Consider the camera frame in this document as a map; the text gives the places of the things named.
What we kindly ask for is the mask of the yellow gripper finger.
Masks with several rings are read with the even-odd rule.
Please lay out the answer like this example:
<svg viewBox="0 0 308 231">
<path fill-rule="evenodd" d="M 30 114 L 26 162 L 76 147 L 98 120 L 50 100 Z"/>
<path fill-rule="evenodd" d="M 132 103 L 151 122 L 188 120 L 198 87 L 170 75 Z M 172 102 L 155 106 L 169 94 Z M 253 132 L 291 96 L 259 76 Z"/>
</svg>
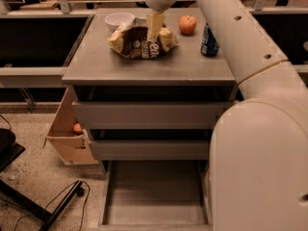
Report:
<svg viewBox="0 0 308 231">
<path fill-rule="evenodd" d="M 165 14 L 159 12 L 152 12 L 146 16 L 147 24 L 147 40 L 155 41 L 160 34 L 165 21 Z"/>
</svg>

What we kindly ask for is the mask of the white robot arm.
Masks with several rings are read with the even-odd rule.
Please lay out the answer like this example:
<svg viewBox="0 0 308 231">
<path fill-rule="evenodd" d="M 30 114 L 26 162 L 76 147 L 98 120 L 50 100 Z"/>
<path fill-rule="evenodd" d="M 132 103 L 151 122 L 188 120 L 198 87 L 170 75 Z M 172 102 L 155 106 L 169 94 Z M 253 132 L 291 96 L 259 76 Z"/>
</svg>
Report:
<svg viewBox="0 0 308 231">
<path fill-rule="evenodd" d="M 308 89 L 240 0 L 196 2 L 244 98 L 210 143 L 213 229 L 308 231 Z"/>
</svg>

